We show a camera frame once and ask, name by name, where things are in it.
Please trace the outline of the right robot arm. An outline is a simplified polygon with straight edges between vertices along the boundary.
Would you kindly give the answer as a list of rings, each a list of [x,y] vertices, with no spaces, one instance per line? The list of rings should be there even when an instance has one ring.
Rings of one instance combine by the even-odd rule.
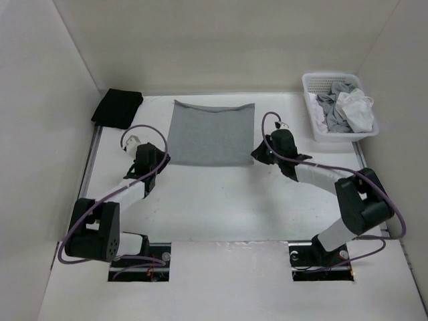
[[[316,164],[301,154],[289,130],[275,130],[251,152],[265,165],[277,165],[281,173],[298,183],[321,188],[336,196],[340,218],[312,238],[310,257],[320,265],[328,263],[334,252],[348,241],[365,234],[394,215],[376,173],[369,168],[350,171]]]

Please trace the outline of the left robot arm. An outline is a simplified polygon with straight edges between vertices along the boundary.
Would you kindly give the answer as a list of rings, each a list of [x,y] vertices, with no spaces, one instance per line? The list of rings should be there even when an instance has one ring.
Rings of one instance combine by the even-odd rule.
[[[151,143],[141,144],[127,174],[113,191],[100,199],[79,198],[73,208],[68,233],[60,253],[80,263],[112,262],[126,258],[135,266],[150,259],[150,243],[142,234],[123,232],[120,217],[125,210],[145,199],[154,189],[156,176],[170,161],[168,153]]]

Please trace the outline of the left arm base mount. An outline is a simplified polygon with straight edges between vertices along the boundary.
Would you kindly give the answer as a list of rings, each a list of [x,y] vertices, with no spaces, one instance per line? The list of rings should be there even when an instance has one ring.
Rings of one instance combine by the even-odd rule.
[[[121,258],[110,264],[109,282],[168,282],[171,244],[153,243],[146,256],[150,259]]]

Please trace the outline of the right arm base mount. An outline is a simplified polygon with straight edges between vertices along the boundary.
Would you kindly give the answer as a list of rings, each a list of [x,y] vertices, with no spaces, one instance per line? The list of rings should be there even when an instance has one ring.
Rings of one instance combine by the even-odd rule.
[[[311,243],[291,243],[289,255],[295,282],[354,281],[350,263],[336,267],[349,259],[346,245],[318,257]]]

